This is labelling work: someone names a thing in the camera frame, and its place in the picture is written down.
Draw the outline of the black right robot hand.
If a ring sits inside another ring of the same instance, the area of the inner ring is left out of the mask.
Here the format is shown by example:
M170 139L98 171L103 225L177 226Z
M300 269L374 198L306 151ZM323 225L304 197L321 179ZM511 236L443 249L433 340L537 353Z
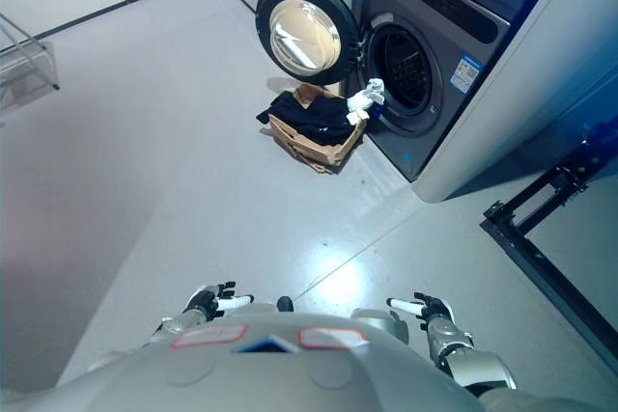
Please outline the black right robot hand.
M411 314L426 323L436 317L455 321L452 308L446 300L422 292L415 292L411 300L389 297L386 304L393 310Z

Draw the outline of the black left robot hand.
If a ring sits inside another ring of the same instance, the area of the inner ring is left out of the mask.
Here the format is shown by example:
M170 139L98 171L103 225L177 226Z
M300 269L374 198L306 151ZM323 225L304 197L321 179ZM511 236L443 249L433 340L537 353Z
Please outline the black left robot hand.
M206 321L223 317L227 312L237 310L254 302L251 294L236 295L235 281L200 286L189 298L183 310L197 311Z

